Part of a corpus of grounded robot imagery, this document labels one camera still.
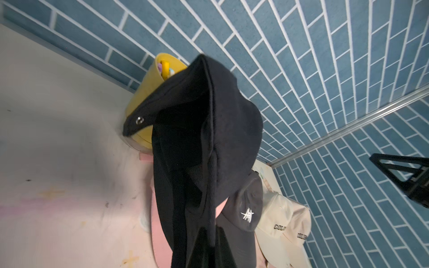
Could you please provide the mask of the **black baseball cap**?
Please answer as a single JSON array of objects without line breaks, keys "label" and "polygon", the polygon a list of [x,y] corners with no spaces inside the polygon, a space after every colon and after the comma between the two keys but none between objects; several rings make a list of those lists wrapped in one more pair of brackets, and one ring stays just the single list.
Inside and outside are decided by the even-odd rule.
[{"label": "black baseball cap", "polygon": [[[153,124],[153,157],[202,163],[215,180],[207,190],[218,202],[228,201],[253,171],[262,140],[260,111],[228,68],[206,55],[167,79],[137,115]],[[137,131],[125,122],[122,134]]]}]

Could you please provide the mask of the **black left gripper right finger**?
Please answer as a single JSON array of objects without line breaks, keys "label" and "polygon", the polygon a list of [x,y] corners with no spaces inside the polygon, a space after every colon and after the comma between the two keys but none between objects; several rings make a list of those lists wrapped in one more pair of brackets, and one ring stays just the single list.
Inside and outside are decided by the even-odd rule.
[{"label": "black left gripper right finger", "polygon": [[216,268],[237,268],[226,233],[220,226],[216,227]]}]

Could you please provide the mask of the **pink baseball cap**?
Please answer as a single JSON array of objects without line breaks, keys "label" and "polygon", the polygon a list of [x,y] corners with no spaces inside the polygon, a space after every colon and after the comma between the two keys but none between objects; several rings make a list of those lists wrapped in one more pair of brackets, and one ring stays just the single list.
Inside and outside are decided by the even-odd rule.
[{"label": "pink baseball cap", "polygon": [[218,202],[207,188],[215,180],[202,163],[169,163],[154,156],[151,187],[151,241],[160,268],[187,268],[200,228],[216,256],[216,219],[227,200]]}]

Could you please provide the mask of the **grey baseball cap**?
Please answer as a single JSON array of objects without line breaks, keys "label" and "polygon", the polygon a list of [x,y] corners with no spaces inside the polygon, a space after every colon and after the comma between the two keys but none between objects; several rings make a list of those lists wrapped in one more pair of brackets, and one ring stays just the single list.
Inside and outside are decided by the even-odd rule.
[{"label": "grey baseball cap", "polygon": [[258,172],[252,171],[245,183],[228,198],[216,225],[223,228],[238,268],[257,266],[255,229],[263,210],[263,186]]}]

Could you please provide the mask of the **beige Colorado baseball cap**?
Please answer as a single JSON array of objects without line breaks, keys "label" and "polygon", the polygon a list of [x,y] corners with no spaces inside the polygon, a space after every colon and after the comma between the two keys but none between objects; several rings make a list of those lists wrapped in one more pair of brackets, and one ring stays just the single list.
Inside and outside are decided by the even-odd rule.
[{"label": "beige Colorado baseball cap", "polygon": [[311,212],[308,207],[288,199],[291,202],[292,219],[285,232],[282,240],[286,246],[290,266],[292,268],[311,268],[304,244],[311,233]]}]

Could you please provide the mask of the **cream white baseball cap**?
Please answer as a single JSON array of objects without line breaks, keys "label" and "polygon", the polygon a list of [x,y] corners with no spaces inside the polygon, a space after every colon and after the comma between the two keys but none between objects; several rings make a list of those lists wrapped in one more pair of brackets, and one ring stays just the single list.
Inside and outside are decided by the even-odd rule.
[{"label": "cream white baseball cap", "polygon": [[263,197],[263,210],[255,234],[262,254],[276,268],[290,267],[286,245],[282,242],[292,220],[292,202],[277,192]]}]

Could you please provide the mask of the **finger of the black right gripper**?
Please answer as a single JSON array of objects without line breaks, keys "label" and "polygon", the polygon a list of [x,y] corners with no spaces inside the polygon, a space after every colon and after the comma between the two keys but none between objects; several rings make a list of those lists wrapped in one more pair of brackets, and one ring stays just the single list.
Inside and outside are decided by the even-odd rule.
[{"label": "finger of the black right gripper", "polygon": [[372,154],[369,160],[410,200],[429,207],[429,159]]}]

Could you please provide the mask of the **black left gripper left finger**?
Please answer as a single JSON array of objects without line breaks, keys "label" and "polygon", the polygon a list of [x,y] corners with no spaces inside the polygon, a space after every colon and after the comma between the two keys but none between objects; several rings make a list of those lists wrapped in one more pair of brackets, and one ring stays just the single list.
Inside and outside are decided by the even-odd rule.
[{"label": "black left gripper left finger", "polygon": [[215,268],[215,249],[208,243],[207,230],[200,228],[191,256],[188,268]]}]

